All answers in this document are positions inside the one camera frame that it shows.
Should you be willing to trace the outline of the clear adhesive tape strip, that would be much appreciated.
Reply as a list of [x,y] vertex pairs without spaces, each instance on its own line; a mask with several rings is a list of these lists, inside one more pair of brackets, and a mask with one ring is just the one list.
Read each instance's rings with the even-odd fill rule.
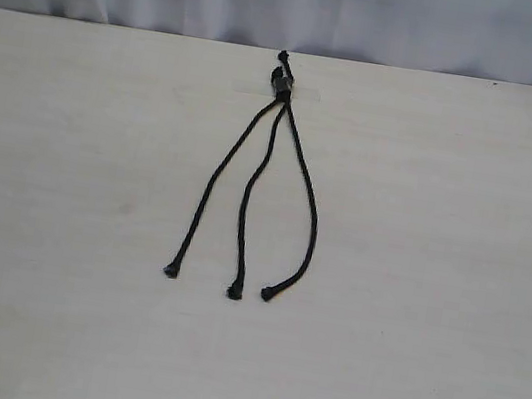
[[[255,94],[261,96],[274,97],[276,91],[273,86],[269,83],[256,82],[250,80],[233,80],[232,89],[236,92],[242,92],[244,94]],[[293,87],[291,90],[293,100],[306,100],[312,102],[320,102],[320,92],[318,89],[307,88],[307,87]]]

